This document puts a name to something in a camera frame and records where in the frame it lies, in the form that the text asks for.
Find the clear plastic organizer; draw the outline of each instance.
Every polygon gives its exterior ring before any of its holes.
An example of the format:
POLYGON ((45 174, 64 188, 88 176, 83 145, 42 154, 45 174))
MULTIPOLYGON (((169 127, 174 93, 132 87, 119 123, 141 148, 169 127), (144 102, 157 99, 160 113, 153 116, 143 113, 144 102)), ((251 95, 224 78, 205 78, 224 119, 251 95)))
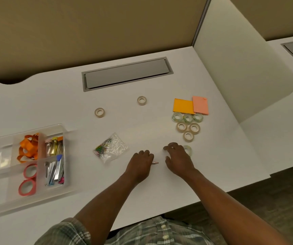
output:
POLYGON ((67 189, 70 180, 68 177, 69 165, 66 160, 68 147, 66 135, 67 131, 63 125, 57 124, 0 137, 0 213, 45 201, 69 192, 67 189), (27 161, 20 163, 17 159, 20 142, 24 139, 25 135, 34 135, 36 133, 39 133, 37 159, 24 157, 21 160, 27 161), (61 183, 59 181, 48 185, 46 184, 46 167, 59 158, 59 156, 54 155, 47 157, 46 141, 51 140, 52 137, 63 137, 63 149, 61 151, 63 161, 61 165, 63 166, 64 178, 61 183), (22 196, 19 193, 19 187, 26 180, 23 172, 30 164, 36 164, 36 177, 33 178, 36 183, 36 191, 34 194, 22 196))

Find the dark floor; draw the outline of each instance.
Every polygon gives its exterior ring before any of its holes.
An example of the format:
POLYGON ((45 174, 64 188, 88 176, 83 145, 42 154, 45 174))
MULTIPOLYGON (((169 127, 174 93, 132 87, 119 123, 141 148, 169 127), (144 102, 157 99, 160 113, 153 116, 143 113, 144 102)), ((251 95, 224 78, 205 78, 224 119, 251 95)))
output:
MULTIPOLYGON (((229 194, 293 243, 293 168, 275 173, 270 179, 231 191, 229 194)), ((200 202, 167 212, 164 216, 202 226, 204 233, 215 245, 226 244, 200 202)))

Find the orange ribbon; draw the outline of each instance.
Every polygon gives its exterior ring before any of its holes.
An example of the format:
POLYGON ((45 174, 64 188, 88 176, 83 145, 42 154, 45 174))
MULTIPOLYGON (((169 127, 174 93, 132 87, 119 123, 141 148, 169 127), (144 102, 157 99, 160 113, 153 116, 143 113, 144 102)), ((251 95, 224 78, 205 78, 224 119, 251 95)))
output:
POLYGON ((38 159, 38 139, 39 133, 24 136, 24 139, 20 142, 19 156, 17 157, 17 160, 20 163, 26 162, 21 161, 23 156, 34 160, 38 159))

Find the left hand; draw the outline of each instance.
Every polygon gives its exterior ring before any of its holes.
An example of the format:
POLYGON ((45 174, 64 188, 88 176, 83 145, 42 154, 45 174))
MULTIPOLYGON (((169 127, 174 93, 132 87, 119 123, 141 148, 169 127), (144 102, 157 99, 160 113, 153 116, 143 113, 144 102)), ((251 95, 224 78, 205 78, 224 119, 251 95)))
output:
POLYGON ((154 155, 148 150, 135 153, 127 165, 125 174, 139 184, 149 176, 153 159, 154 155))

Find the plastic bag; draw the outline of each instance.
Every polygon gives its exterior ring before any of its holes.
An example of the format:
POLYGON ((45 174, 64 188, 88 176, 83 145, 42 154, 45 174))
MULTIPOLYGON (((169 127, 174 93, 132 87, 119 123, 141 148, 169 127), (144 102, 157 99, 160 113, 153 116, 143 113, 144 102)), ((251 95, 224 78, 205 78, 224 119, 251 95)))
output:
POLYGON ((116 133, 113 133, 108 139, 95 148, 94 153, 106 163, 115 160, 126 150, 128 150, 127 145, 123 143, 116 133))

